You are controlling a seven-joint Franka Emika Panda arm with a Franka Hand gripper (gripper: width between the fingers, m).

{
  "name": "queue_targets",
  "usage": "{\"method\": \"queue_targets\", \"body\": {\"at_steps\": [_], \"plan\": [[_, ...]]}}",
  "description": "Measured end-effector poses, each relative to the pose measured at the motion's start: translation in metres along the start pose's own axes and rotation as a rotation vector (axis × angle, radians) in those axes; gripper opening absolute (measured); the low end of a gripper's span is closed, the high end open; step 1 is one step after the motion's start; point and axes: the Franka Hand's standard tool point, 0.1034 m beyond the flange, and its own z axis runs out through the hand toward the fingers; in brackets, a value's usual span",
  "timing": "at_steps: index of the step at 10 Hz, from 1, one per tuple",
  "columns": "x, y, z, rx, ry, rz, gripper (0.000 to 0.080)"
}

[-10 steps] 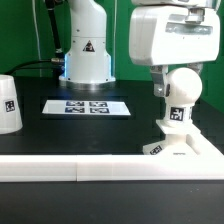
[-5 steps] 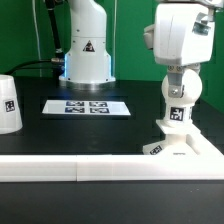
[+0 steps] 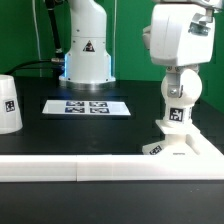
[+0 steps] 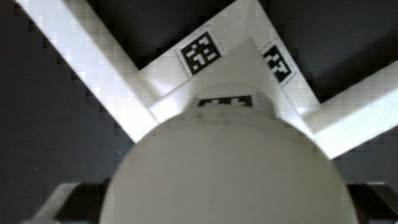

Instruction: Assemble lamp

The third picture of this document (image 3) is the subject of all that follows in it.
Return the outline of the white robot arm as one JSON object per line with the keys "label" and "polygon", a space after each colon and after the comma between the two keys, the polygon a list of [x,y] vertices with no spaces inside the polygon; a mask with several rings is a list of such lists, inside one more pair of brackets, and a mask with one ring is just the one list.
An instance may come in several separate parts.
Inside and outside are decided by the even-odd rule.
{"label": "white robot arm", "polygon": [[[154,0],[151,24],[143,41],[151,61],[162,66],[188,66],[211,59],[220,0]],[[99,89],[115,82],[106,50],[107,14],[94,0],[69,0],[71,47],[65,55],[62,86]]]}

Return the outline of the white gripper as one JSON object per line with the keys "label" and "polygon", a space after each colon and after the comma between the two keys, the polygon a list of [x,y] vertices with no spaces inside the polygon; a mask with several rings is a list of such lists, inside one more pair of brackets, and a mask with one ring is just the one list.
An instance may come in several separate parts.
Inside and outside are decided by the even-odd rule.
{"label": "white gripper", "polygon": [[143,40],[152,62],[169,66],[166,98],[199,98],[199,66],[191,64],[209,62],[212,57],[214,6],[214,0],[156,0]]}

